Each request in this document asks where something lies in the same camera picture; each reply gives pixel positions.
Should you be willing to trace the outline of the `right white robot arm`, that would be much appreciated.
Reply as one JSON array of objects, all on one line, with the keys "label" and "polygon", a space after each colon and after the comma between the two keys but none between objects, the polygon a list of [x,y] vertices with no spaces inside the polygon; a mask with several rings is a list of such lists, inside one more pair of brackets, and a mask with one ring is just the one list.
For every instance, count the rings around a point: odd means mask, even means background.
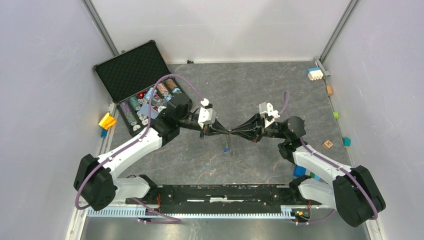
[{"label": "right white robot arm", "polygon": [[278,122],[257,113],[229,133],[255,143],[263,137],[283,139],[278,144],[281,157],[321,178],[317,181],[304,175],[291,182],[288,196],[295,204],[311,200],[331,207],[352,227],[376,220],[386,208],[371,172],[362,165],[339,163],[307,144],[303,140],[305,121],[298,116]]}]

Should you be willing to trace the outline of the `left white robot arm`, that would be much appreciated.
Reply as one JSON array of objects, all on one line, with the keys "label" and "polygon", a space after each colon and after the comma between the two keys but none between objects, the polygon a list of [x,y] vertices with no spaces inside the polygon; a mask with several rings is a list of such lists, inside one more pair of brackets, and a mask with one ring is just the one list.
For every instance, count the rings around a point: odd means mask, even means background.
[{"label": "left white robot arm", "polygon": [[147,177],[121,178],[120,175],[145,155],[158,150],[176,138],[181,128],[200,132],[200,136],[212,136],[229,131],[216,118],[212,104],[205,98],[197,113],[191,112],[192,100],[184,93],[175,95],[166,108],[153,119],[149,127],[119,147],[94,157],[84,156],[79,163],[73,187],[77,191],[75,207],[83,210],[80,198],[95,211],[112,202],[139,198],[145,204],[153,203],[157,190]]}]

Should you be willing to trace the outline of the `blue green brick stack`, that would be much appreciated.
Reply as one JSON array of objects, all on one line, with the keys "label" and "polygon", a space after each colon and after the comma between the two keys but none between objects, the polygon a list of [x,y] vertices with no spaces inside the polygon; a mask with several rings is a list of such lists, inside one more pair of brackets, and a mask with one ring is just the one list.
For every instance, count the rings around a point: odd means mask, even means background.
[{"label": "blue green brick stack", "polygon": [[311,178],[315,179],[318,182],[321,180],[321,178],[315,173],[313,173],[312,171],[298,165],[295,165],[294,167],[293,176],[296,178],[302,177],[302,176],[310,176]]}]

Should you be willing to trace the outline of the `small orange patterned block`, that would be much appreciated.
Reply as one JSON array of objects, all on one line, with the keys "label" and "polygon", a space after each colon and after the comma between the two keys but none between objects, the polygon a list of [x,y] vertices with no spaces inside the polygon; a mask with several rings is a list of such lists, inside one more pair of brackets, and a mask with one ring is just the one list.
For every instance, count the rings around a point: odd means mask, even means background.
[{"label": "small orange patterned block", "polygon": [[326,140],[321,146],[325,150],[329,150],[334,144],[330,140]]}]

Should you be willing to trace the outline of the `blue white toy brick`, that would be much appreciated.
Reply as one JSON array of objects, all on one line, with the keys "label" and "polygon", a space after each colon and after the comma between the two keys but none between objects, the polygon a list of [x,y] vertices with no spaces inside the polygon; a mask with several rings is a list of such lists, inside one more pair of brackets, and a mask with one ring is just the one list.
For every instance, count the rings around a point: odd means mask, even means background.
[{"label": "blue white toy brick", "polygon": [[313,67],[307,70],[307,76],[310,81],[322,80],[324,73],[319,67]]}]

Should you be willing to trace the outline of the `teal small block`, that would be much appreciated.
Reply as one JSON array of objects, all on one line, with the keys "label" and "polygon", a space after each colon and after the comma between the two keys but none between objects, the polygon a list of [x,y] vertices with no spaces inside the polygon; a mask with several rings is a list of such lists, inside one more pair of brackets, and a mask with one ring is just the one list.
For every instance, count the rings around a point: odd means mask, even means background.
[{"label": "teal small block", "polygon": [[351,146],[351,139],[349,137],[342,137],[342,142],[345,148],[350,147]]}]

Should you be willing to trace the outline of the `black poker chip case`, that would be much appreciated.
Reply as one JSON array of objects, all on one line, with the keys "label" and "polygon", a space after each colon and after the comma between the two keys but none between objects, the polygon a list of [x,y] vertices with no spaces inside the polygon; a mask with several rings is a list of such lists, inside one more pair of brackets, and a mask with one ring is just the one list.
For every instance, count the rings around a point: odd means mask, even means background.
[{"label": "black poker chip case", "polygon": [[147,106],[152,101],[151,117],[174,96],[184,93],[174,77],[155,82],[171,74],[157,43],[149,40],[93,67],[106,87],[131,137],[147,125]]}]

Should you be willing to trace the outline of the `yellow orange toy block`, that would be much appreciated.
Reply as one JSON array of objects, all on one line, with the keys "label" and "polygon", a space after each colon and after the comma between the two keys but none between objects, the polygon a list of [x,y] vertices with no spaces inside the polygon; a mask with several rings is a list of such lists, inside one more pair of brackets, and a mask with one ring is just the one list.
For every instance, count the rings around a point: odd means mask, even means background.
[{"label": "yellow orange toy block", "polygon": [[104,129],[108,130],[117,123],[117,120],[109,113],[106,112],[103,117],[99,120],[98,125]]}]

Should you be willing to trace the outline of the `small blue block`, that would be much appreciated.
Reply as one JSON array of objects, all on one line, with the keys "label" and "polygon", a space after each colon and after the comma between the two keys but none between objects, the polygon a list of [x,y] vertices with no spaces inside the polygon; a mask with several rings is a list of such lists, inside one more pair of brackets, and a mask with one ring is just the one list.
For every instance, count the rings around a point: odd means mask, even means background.
[{"label": "small blue block", "polygon": [[108,130],[102,129],[100,136],[101,136],[101,138],[105,139],[107,137],[107,134],[108,134]]}]

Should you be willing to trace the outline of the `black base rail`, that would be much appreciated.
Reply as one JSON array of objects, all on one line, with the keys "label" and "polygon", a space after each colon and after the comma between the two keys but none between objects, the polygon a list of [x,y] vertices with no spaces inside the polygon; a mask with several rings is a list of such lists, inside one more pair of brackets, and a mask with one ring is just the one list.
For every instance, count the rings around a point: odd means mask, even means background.
[{"label": "black base rail", "polygon": [[141,199],[162,214],[276,214],[281,206],[316,205],[288,184],[164,184]]}]

